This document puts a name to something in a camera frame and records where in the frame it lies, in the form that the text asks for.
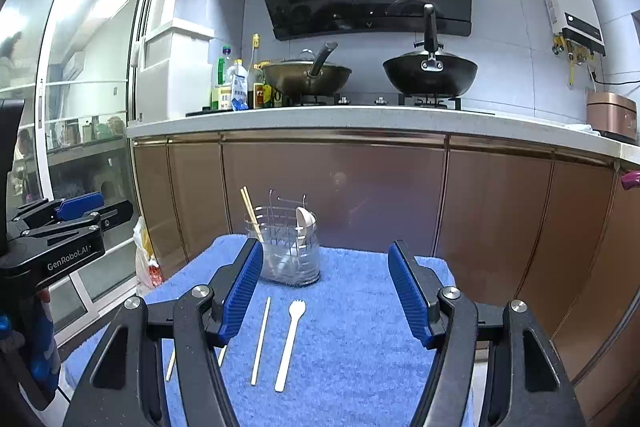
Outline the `wooden chopstick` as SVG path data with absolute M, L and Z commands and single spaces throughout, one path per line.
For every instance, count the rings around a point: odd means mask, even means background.
M 228 345 L 224 346 L 218 351 L 217 362 L 220 367 L 222 366 L 222 363 L 224 363 L 224 356 L 226 355 L 228 347 Z
M 267 297 L 266 302 L 265 302 L 264 313 L 262 314 L 262 324 L 260 324 L 258 340 L 257 340 L 257 345 L 256 345 L 256 350 L 255 350 L 254 363 L 253 363 L 253 368 L 252 368 L 252 376 L 250 377 L 250 385 L 252 387 L 255 387 L 257 385 L 257 382 L 258 382 L 259 366 L 260 366 L 260 360 L 262 359 L 262 347 L 264 347 L 264 341 L 265 341 L 266 329 L 267 329 L 267 324 L 268 324 L 270 306 L 271 306 L 271 297 L 269 296 L 269 297 Z
M 174 348 L 174 350 L 171 351 L 171 355 L 170 355 L 169 362 L 168 362 L 167 369 L 166 369 L 166 373 L 165 373 L 165 381 L 166 381 L 166 383 L 168 383 L 168 381 L 171 380 L 171 376 L 172 376 L 172 372 L 174 371 L 175 363 L 176 363 L 176 349 Z
M 250 199 L 250 193 L 248 193 L 247 186 L 246 185 L 242 186 L 240 192 L 245 205 L 247 216 L 250 218 L 250 224 L 254 229 L 256 237 L 260 243 L 264 243 L 264 238 L 262 237 L 262 230 L 260 229 L 259 223 L 257 221 L 254 206 L 253 206 L 252 200 Z

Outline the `white plastic spork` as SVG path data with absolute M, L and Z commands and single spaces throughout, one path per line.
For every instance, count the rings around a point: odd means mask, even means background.
M 290 367 L 293 354 L 297 326 L 305 311 L 306 303 L 304 300 L 294 300 L 288 308 L 291 321 L 290 326 L 288 326 L 288 335 L 286 335 L 277 379 L 274 383 L 275 392 L 284 392 L 286 379 L 288 378 L 288 368 Z

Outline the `plastic bag on floor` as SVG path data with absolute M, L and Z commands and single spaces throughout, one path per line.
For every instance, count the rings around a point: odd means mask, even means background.
M 149 231 L 142 217 L 134 226 L 132 238 L 134 239 L 134 247 L 136 247 L 134 267 L 138 281 L 146 291 L 152 291 L 163 283 L 163 277 L 160 273 L 160 265 L 154 255 Z

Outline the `black tray on counter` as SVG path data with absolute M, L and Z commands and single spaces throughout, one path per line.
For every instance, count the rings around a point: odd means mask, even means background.
M 220 113 L 219 110 L 217 109 L 203 108 L 198 112 L 186 113 L 186 117 L 208 116 L 208 115 L 215 115 L 217 113 Z

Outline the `brown lower cabinets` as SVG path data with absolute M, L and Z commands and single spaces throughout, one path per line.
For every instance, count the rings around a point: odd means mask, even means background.
M 364 130 L 163 133 L 134 141 L 160 269 L 176 273 L 242 231 L 247 186 L 307 195 L 323 245 L 405 239 L 444 258 L 465 292 L 518 298 L 551 336 L 591 426 L 639 421 L 639 152 L 456 134 Z

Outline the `white blue bottle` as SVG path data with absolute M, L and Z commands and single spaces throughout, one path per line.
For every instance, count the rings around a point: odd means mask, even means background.
M 240 58 L 235 60 L 234 64 L 228 69 L 228 80 L 231 86 L 231 108 L 235 112 L 247 110 L 247 70 Z

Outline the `dark sauce bottle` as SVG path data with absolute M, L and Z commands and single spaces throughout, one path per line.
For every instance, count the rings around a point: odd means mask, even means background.
M 253 66 L 253 103 L 255 108 L 275 108 L 283 106 L 283 95 L 270 86 L 266 80 L 264 68 L 269 61 L 262 61 Z

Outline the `blue terry towel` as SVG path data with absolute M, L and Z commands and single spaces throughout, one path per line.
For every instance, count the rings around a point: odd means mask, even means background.
M 258 382 L 252 387 L 269 296 Z M 294 300 L 304 300 L 306 311 L 284 392 L 275 392 Z M 318 282 L 306 287 L 258 282 L 221 374 L 243 426 L 407 426 L 433 361 L 433 352 L 411 334 L 386 252 L 323 247 Z

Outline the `tall yellow cap oil bottle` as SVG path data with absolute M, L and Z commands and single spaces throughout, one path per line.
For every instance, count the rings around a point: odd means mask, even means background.
M 260 35 L 252 35 L 250 46 L 250 67 L 248 68 L 247 87 L 250 96 L 250 107 L 254 109 L 264 107 L 264 83 L 262 70 L 258 66 L 257 54 L 260 46 Z

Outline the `glass sliding door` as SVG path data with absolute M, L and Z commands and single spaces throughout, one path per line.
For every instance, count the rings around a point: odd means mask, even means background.
M 134 200 L 134 47 L 150 0 L 6 0 L 1 94 L 24 102 L 6 205 L 99 193 Z

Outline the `bronze wok with lid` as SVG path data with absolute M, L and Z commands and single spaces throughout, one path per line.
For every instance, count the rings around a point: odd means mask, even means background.
M 265 83 L 292 100 L 304 96 L 334 95 L 352 75 L 349 67 L 328 62 L 336 48 L 336 42 L 326 42 L 310 61 L 298 58 L 264 64 L 262 75 Z

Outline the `pink rice cooker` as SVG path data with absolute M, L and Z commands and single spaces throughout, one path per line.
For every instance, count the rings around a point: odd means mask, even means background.
M 587 124 L 605 138 L 636 144 L 637 104 L 613 92 L 590 92 L 587 96 Z

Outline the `black gas stove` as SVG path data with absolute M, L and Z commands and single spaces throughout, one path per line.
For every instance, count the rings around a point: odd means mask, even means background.
M 457 110 L 458 112 L 469 112 L 477 114 L 491 115 L 491 112 L 484 110 L 464 108 L 461 98 L 427 98 L 426 96 L 409 96 L 402 93 L 392 93 L 389 96 L 379 93 L 369 96 L 353 95 L 346 93 L 335 93 L 334 95 L 304 95 L 299 100 L 294 101 L 288 96 L 284 96 L 277 107 L 328 107 L 328 106 L 375 106 L 375 107 L 411 107 L 420 109 L 441 109 Z

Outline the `black wok with lid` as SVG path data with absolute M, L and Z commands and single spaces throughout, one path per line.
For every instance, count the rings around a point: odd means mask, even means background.
M 404 95 L 459 98 L 471 88 L 478 66 L 440 48 L 436 11 L 431 3 L 423 7 L 423 23 L 423 40 L 414 45 L 416 50 L 385 61 L 385 74 Z

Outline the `white gas water heater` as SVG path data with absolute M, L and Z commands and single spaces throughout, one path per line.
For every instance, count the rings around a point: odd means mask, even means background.
M 593 0 L 544 0 L 552 32 L 591 53 L 606 55 L 604 39 Z

